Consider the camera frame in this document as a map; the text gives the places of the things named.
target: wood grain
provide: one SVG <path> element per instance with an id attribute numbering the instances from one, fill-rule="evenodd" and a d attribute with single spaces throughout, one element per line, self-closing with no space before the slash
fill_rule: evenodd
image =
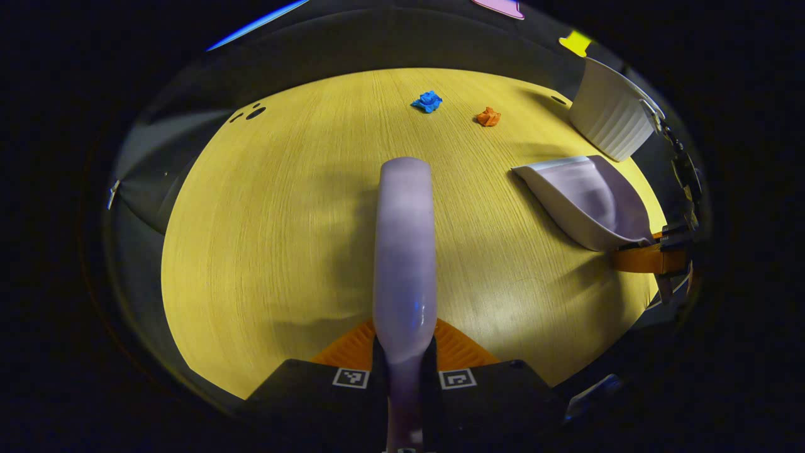
<path id="1" fill-rule="evenodd" d="M 411 107 L 424 91 L 433 114 Z M 551 99 L 556 96 L 567 105 Z M 247 120 L 260 102 L 266 110 Z M 210 140 L 176 200 L 163 249 L 171 332 L 188 365 L 247 398 L 286 358 L 310 359 L 371 317 L 383 162 L 431 164 L 439 316 L 551 385 L 595 359 L 654 296 L 571 241 L 510 168 L 598 151 L 571 104 L 523 81 L 451 69 L 334 77 L 256 100 Z M 495 127 L 474 117 L 502 113 Z M 632 160 L 613 163 L 665 219 Z"/>

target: orange toy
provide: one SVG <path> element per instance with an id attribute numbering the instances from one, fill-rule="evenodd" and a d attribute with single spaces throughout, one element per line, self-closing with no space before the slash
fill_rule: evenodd
<path id="1" fill-rule="evenodd" d="M 494 126 L 498 121 L 501 120 L 501 114 L 495 110 L 492 110 L 492 107 L 486 107 L 484 113 L 478 114 L 478 116 L 475 118 L 477 118 L 478 122 L 483 126 Z"/>

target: blue toy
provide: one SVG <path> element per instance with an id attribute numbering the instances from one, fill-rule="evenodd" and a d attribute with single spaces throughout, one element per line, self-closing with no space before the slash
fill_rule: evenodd
<path id="1" fill-rule="evenodd" d="M 442 98 L 437 96 L 433 90 L 430 90 L 427 93 L 422 93 L 422 96 L 419 96 L 419 99 L 413 101 L 411 105 L 425 110 L 425 113 L 431 113 L 433 110 L 438 109 L 441 103 Z"/>

